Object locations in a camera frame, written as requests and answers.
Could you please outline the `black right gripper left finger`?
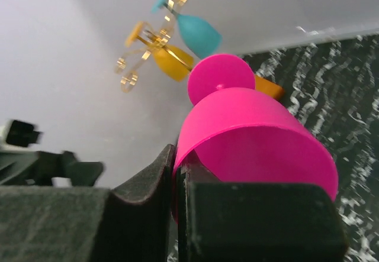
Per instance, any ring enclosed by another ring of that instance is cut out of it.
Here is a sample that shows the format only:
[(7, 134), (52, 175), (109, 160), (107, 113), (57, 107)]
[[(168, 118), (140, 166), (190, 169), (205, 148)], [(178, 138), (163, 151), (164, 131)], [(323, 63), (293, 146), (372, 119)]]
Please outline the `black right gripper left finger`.
[(174, 151), (113, 189), (1, 185), (1, 260), (166, 261)]

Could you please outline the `pink wine glass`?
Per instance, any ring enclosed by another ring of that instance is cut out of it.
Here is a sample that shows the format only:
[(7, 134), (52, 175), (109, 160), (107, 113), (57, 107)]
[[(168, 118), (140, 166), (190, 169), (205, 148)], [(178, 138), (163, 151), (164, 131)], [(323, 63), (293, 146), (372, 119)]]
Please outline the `pink wine glass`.
[(332, 155), (286, 107), (259, 91), (250, 66), (214, 54), (192, 69), (192, 110), (181, 127), (174, 169), (195, 152), (223, 182), (305, 183), (338, 193)]

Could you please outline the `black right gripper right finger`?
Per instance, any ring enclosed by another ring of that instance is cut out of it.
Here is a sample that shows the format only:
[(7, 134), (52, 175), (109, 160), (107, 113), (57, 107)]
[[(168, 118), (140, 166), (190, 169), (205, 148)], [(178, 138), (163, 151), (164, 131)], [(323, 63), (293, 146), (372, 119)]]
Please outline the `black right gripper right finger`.
[(180, 261), (342, 261), (334, 203), (305, 184), (226, 183), (189, 153), (176, 171)]

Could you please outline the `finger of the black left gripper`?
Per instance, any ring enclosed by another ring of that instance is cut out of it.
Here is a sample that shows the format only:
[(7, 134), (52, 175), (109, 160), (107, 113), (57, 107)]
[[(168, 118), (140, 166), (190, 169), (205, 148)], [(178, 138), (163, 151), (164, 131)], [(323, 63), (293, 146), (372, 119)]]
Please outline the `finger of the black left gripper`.
[(102, 162), (80, 161), (70, 151), (1, 151), (2, 186), (52, 186), (54, 177), (69, 179), (72, 186), (93, 186), (103, 171)]

